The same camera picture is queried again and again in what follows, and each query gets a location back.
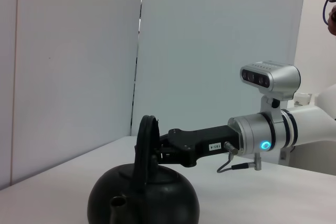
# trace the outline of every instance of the person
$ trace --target person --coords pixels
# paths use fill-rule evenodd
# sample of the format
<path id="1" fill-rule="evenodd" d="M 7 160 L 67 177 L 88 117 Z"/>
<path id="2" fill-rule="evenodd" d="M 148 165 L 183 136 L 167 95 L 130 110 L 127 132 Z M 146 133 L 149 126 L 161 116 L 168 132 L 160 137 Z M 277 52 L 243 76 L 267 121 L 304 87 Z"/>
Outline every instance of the person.
<path id="1" fill-rule="evenodd" d="M 328 30 L 332 35 L 336 36 L 336 21 L 331 16 L 336 16 L 336 5 L 333 7 L 332 11 L 329 13 L 328 19 Z"/>

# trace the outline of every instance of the white wall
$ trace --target white wall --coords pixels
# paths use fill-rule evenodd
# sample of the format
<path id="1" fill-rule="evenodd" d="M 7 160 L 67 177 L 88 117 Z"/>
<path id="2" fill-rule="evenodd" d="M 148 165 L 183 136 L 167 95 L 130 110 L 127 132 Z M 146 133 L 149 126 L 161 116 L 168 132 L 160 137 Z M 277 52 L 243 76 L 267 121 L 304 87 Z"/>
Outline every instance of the white wall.
<path id="1" fill-rule="evenodd" d="M 299 91 L 319 93 L 336 83 L 336 37 L 322 20 L 326 0 L 304 0 L 295 65 L 302 84 Z M 326 14 L 332 4 L 328 5 Z M 320 142 L 298 146 L 290 156 L 290 166 L 336 175 L 336 143 Z"/>
<path id="2" fill-rule="evenodd" d="M 239 70 L 261 60 L 293 63 L 302 1 L 143 0 L 132 134 L 145 114 L 164 134 L 257 113 L 261 94 Z"/>
<path id="3" fill-rule="evenodd" d="M 16 0 L 0 0 L 0 189 L 10 183 L 15 23 Z"/>
<path id="4" fill-rule="evenodd" d="M 129 135 L 140 0 L 18 0 L 13 182 Z"/>

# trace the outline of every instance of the white table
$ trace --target white table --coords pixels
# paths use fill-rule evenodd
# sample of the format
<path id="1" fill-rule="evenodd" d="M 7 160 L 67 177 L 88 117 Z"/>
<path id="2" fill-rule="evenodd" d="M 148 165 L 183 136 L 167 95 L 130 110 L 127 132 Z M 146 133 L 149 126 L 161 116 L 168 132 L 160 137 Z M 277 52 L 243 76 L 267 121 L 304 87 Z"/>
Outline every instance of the white table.
<path id="1" fill-rule="evenodd" d="M 135 137 L 125 137 L 0 191 L 1 224 L 87 224 L 86 207 L 97 179 L 133 163 Z M 194 185 L 199 224 L 336 223 L 336 177 L 263 163 L 217 174 L 225 154 L 193 168 L 169 165 Z M 233 164 L 250 161 L 236 157 Z"/>

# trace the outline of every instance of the label sticker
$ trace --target label sticker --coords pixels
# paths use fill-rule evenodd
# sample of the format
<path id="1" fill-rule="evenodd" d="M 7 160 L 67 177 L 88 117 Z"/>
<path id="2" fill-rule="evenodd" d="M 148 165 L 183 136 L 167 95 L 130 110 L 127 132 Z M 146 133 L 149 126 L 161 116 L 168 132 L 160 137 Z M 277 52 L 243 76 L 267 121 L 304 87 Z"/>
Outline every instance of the label sticker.
<path id="1" fill-rule="evenodd" d="M 209 151 L 220 150 L 222 149 L 222 143 L 210 144 Z"/>

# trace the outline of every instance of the kettle handle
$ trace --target kettle handle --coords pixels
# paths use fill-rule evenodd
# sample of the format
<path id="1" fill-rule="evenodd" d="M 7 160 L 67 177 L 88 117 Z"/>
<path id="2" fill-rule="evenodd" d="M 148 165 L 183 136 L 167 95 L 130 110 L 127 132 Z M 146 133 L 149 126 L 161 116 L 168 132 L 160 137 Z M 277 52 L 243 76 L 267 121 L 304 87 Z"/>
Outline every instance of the kettle handle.
<path id="1" fill-rule="evenodd" d="M 130 189 L 144 192 L 150 169 L 150 159 L 155 154 L 154 149 L 160 147 L 159 124 L 154 116 L 145 115 L 140 123 L 137 145 L 135 147 L 135 162 Z"/>

